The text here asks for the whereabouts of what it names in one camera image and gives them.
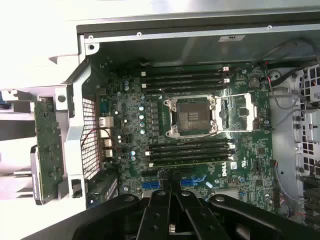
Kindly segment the blue expansion slot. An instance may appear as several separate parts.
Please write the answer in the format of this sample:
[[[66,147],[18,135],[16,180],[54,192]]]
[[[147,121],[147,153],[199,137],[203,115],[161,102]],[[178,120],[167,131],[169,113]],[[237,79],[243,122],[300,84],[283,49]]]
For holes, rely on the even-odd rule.
[[[198,183],[201,183],[202,181],[203,180],[200,180],[200,179],[186,178],[180,181],[180,185],[182,187],[194,187],[194,186],[197,186]],[[143,182],[141,184],[141,188],[144,190],[159,189],[160,183],[158,181]]]

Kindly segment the green motherboard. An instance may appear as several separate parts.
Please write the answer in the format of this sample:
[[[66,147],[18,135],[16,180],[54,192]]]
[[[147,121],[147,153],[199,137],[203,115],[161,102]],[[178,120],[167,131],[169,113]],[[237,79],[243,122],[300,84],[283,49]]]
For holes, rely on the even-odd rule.
[[[258,77],[260,88],[249,88]],[[220,133],[192,143],[165,136],[171,97],[251,94],[257,110],[252,132]],[[205,200],[224,194],[273,210],[272,124],[267,70],[262,66],[194,65],[111,71],[97,95],[101,154],[118,174],[119,190],[142,197],[158,171],[179,170],[182,179],[202,180],[181,186]]]

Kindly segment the thin metal locking lever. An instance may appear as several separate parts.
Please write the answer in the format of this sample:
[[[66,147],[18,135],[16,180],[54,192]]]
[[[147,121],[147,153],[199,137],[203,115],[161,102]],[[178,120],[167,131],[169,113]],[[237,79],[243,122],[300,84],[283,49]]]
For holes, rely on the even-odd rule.
[[[181,146],[181,145],[193,143],[193,142],[205,139],[205,138],[213,137],[213,136],[216,136],[220,133],[250,133],[250,132],[253,132],[253,130],[218,130],[217,132],[212,132],[212,133],[208,133],[208,134],[205,134],[202,136],[198,136],[198,137],[193,138],[188,141],[178,142],[177,146]]]
[[[251,96],[250,93],[241,93],[241,94],[233,94],[233,95],[224,95],[224,96],[215,96],[214,98],[215,99],[223,99],[223,98],[233,98],[233,97],[240,97],[240,96],[243,96],[243,97],[246,97],[246,96]]]

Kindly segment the CPU socket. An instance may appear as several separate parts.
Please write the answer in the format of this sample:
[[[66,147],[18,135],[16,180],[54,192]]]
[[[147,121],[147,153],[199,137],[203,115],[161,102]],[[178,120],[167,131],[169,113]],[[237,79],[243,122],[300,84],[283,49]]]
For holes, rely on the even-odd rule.
[[[213,95],[174,96],[165,99],[163,105],[168,107],[169,114],[169,129],[164,134],[166,137],[194,139],[218,133],[216,99]]]

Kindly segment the metal disk bay cage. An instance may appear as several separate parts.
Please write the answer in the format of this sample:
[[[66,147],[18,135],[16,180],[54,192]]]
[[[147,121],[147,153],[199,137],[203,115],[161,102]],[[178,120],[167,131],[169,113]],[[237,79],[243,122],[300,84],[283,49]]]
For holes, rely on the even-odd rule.
[[[320,65],[300,70],[292,114],[294,142],[293,199],[304,203],[304,179],[320,179]]]

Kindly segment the open black PC case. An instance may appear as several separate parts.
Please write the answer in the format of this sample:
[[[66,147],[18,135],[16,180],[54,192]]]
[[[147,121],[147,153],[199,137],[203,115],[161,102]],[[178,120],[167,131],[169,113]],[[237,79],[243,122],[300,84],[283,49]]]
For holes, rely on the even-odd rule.
[[[317,215],[318,194],[305,178],[305,202],[293,198],[293,112],[299,71],[320,65],[320,22],[265,28],[133,31],[123,36],[80,35],[79,74],[68,82],[73,112],[64,144],[69,206],[80,212],[119,194],[117,170],[101,154],[98,94],[118,70],[204,65],[264,67],[271,116],[273,210],[289,219]]]

